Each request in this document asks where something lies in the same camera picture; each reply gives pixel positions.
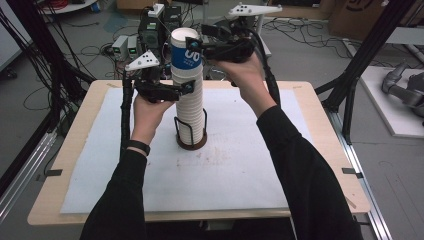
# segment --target human arm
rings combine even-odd
[[[131,140],[149,145],[163,113],[171,105],[172,102],[153,104],[137,96]],[[90,212],[80,239],[146,239],[142,194],[146,164],[143,150],[127,148],[105,192]]]
[[[269,104],[258,64],[255,55],[239,65],[217,63],[237,84],[242,98],[258,117],[257,125],[284,189],[298,239],[362,239],[325,159],[301,136],[283,110],[275,103]]]

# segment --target stacked paper cups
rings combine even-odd
[[[200,53],[186,49],[186,37],[199,38],[191,28],[178,28],[171,33],[173,84],[179,86],[195,80],[194,92],[184,95],[176,103],[178,123],[177,139],[185,149],[199,149],[206,143],[205,115],[203,113],[203,65]]]

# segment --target white paper sheet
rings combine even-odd
[[[282,107],[310,142],[292,90]],[[89,213],[118,163],[122,90],[110,89],[76,163],[61,213]],[[152,211],[288,208],[256,117],[237,89],[204,89],[208,141],[196,151],[176,142],[171,107],[157,129],[144,182]]]

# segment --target human hand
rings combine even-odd
[[[134,99],[134,130],[131,140],[150,145],[163,114],[173,104],[174,102],[169,101],[151,103],[137,95]]]
[[[228,74],[229,81],[233,81],[239,87],[240,96],[250,105],[257,117],[276,105],[265,88],[262,64],[256,53],[244,63],[214,61],[214,64],[221,67]]]

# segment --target white paper cup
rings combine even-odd
[[[172,80],[174,81],[174,83],[185,83],[191,80],[203,80],[203,66],[200,67],[201,70],[199,72],[197,72],[194,75],[190,75],[190,76],[181,76],[178,74],[178,72],[175,72],[174,68],[171,66],[171,73],[172,73]]]
[[[190,118],[184,118],[183,116],[184,114],[180,114],[180,116],[178,116],[178,119],[182,122],[185,122],[187,124],[193,125],[193,124],[197,124],[199,122],[203,122],[203,115],[204,113],[201,112],[201,114],[196,114],[196,115],[190,115]]]
[[[203,69],[200,53],[189,51],[186,48],[186,37],[199,39],[199,34],[191,28],[177,28],[171,33],[171,66],[182,77],[194,76],[201,71],[200,67]]]
[[[203,138],[203,124],[192,126],[193,129],[193,143],[197,144],[199,143]],[[179,130],[180,140],[186,144],[191,145],[191,134],[190,129],[187,126],[184,126],[180,124],[180,130]]]

